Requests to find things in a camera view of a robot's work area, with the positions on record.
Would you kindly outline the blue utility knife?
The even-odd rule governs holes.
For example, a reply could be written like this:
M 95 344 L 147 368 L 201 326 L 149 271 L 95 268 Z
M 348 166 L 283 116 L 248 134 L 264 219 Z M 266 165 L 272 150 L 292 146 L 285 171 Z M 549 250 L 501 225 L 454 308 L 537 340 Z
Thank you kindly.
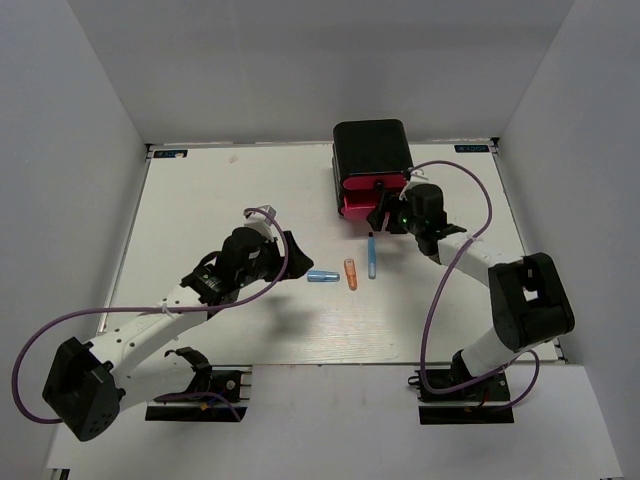
M 377 276 L 376 242 L 372 232 L 368 233 L 367 238 L 367 274 L 369 279 Z

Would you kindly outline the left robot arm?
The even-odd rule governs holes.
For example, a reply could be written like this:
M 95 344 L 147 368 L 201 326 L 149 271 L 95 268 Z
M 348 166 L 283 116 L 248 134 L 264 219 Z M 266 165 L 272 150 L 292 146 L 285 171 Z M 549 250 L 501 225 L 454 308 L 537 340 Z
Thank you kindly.
M 44 386 L 45 402 L 86 442 L 101 435 L 121 411 L 140 403 L 237 401 L 237 392 L 202 353 L 169 344 L 234 304 L 244 287 L 299 279 L 312 269 L 313 260 L 293 234 L 286 231 L 283 236 L 285 254 L 266 228 L 236 228 L 153 312 L 140 313 L 86 342 L 65 341 Z

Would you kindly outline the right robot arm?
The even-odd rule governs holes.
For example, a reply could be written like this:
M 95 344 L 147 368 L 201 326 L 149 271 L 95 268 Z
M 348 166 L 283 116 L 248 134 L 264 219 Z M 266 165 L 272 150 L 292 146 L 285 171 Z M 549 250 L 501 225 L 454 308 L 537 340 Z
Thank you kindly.
M 486 389 L 489 378 L 520 355 L 574 330 L 575 316 L 549 255 L 517 256 L 482 245 L 480 232 L 469 234 L 449 222 L 444 194 L 435 184 L 408 183 L 402 192 L 391 192 L 382 182 L 374 188 L 380 198 L 367 216 L 372 229 L 412 235 L 419 251 L 445 269 L 425 319 L 422 358 L 427 356 L 431 326 L 453 272 L 465 274 L 489 291 L 491 327 L 452 357 L 448 384 L 431 385 L 426 368 L 420 368 L 420 383 L 427 392 L 475 398 Z

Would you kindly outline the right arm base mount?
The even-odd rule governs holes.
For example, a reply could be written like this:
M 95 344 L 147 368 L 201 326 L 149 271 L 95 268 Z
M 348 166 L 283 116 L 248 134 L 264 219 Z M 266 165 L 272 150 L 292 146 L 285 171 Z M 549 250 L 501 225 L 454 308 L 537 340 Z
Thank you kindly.
M 513 424 L 514 415 L 506 375 L 500 373 L 470 386 L 447 394 L 434 394 L 426 390 L 419 371 L 407 380 L 418 397 L 418 412 L 421 425 L 499 425 Z

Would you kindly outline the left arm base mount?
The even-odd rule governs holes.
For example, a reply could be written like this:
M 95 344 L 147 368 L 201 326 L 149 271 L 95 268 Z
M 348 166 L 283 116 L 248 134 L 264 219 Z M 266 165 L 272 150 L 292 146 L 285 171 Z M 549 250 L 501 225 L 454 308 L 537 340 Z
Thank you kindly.
M 196 374 L 184 392 L 167 394 L 146 407 L 145 420 L 179 423 L 237 423 L 247 413 L 250 367 L 212 367 Z

